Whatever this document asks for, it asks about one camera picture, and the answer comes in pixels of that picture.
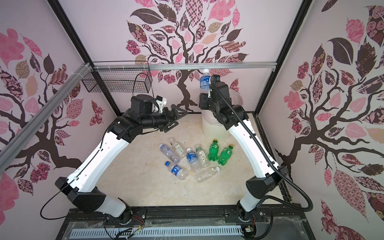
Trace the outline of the white cap blue label bottle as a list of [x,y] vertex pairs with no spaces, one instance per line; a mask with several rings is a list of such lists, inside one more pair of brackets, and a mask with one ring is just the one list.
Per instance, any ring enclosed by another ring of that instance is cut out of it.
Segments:
[[210,88],[210,70],[204,69],[203,75],[200,78],[200,90],[202,93],[208,93]]

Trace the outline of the clear slim bottle white cap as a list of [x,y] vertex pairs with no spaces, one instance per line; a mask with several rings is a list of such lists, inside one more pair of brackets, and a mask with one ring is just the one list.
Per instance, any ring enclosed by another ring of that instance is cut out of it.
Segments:
[[174,164],[178,164],[181,159],[178,154],[176,154],[168,145],[160,144],[160,151],[168,158],[168,160]]

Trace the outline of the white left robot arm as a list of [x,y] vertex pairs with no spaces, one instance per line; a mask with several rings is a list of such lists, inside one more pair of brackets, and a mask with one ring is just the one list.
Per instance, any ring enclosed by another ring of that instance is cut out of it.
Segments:
[[99,145],[90,156],[67,178],[60,177],[55,185],[80,211],[103,213],[126,225],[133,216],[132,208],[123,200],[107,196],[96,184],[116,156],[145,129],[168,132],[188,111],[176,105],[166,107],[167,100],[160,96],[136,95],[131,107],[117,117],[106,129]]

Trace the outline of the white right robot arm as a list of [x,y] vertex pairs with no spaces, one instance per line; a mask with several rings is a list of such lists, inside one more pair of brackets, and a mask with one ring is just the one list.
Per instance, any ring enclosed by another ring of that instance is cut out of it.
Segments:
[[232,105],[230,88],[219,75],[203,76],[200,79],[199,108],[210,111],[214,118],[237,140],[249,159],[254,177],[246,181],[246,194],[237,203],[240,219],[250,219],[252,212],[266,199],[287,175],[268,153],[256,135],[246,111],[240,105]]

